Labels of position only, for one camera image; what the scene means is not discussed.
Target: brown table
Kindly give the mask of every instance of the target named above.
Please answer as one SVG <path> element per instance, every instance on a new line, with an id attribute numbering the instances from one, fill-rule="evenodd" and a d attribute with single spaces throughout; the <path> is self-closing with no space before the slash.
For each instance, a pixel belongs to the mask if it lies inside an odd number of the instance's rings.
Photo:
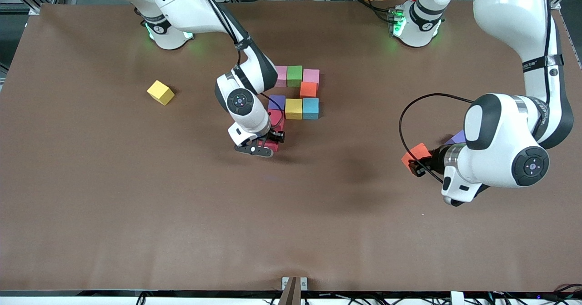
<path id="1" fill-rule="evenodd" d="M 582 129 L 543 181 L 442 201 L 401 164 L 401 110 L 429 92 L 522 94 L 520 59 L 454 2 L 422 49 L 358 3 L 231 6 L 279 65 L 321 69 L 322 118 L 288 121 L 270 160 L 233 151 L 214 98 L 225 34 L 157 48 L 129 6 L 47 5 L 0 95 L 1 289 L 553 290 L 582 280 Z M 582 74 L 559 15 L 566 84 Z M 167 106 L 154 80 L 178 90 Z M 296 90 L 285 90 L 296 95 Z M 410 145 L 438 145 L 467 105 L 424 100 Z"/>

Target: green cube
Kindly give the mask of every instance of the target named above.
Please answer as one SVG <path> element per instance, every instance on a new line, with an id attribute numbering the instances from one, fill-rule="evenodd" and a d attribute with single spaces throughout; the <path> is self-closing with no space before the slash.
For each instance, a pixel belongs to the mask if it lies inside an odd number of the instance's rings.
<path id="1" fill-rule="evenodd" d="M 303 66 L 294 65 L 287 67 L 287 87 L 301 87 L 303 79 Z"/>

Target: brown tabletop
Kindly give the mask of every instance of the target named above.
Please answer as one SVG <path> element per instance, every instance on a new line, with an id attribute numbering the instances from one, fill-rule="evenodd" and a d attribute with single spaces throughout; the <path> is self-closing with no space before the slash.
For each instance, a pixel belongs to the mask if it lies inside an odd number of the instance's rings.
<path id="1" fill-rule="evenodd" d="M 236 52 L 225 34 L 156 47 L 129 6 L 46 5 L 0 94 L 0 289 L 553 290 L 582 280 L 580 125 L 544 180 L 446 205 L 401 163 L 401 110 L 429 92 L 524 93 L 521 61 L 454 2 L 407 48 L 358 3 L 230 6 L 278 65 L 322 72 L 322 118 L 288 121 L 272 159 L 239 154 L 214 97 Z M 582 74 L 562 35 L 568 96 Z M 178 90 L 164 107 L 146 89 Z M 275 89 L 297 96 L 295 89 Z M 467 105 L 409 111 L 436 147 Z"/>

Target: gray floor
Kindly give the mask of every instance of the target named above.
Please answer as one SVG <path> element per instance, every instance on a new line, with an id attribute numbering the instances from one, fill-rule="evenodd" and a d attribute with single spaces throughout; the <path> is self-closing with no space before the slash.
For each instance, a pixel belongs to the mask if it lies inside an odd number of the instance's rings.
<path id="1" fill-rule="evenodd" d="M 69 4 L 83 5 L 118 5 L 127 4 L 123 0 L 67 0 Z M 582 52 L 582 0 L 563 0 L 562 16 L 570 32 L 574 47 Z M 0 15 L 0 62 L 10 65 L 16 47 L 22 36 L 27 21 L 27 15 Z M 563 40 L 562 45 L 568 46 L 569 42 Z"/>

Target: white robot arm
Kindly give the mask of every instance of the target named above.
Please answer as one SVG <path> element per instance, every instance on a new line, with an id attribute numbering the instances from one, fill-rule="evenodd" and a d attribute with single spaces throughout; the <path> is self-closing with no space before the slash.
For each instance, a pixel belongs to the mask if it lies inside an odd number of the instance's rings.
<path id="1" fill-rule="evenodd" d="M 394 36 L 411 46 L 430 42 L 449 0 L 418 1 L 401 8 L 406 21 L 394 27 Z M 526 95 L 481 96 L 465 115 L 466 143 L 441 146 L 419 161 L 443 174 L 441 192 L 455 206 L 488 186 L 526 187 L 541 180 L 549 167 L 546 150 L 573 125 L 549 0 L 474 0 L 474 16 L 485 32 L 519 54 Z"/>
<path id="2" fill-rule="evenodd" d="M 270 118 L 257 95 L 274 87 L 277 72 L 273 63 L 256 46 L 248 32 L 228 9 L 214 0 L 128 0 L 145 20 L 152 39 L 162 48 L 182 46 L 191 34 L 224 32 L 231 36 L 236 50 L 247 56 L 229 73 L 216 79 L 218 102 L 235 123 L 228 132 L 235 150 L 250 155 L 271 157 L 272 150 L 258 145 L 266 139 L 283 142 L 282 131 L 271 128 Z"/>

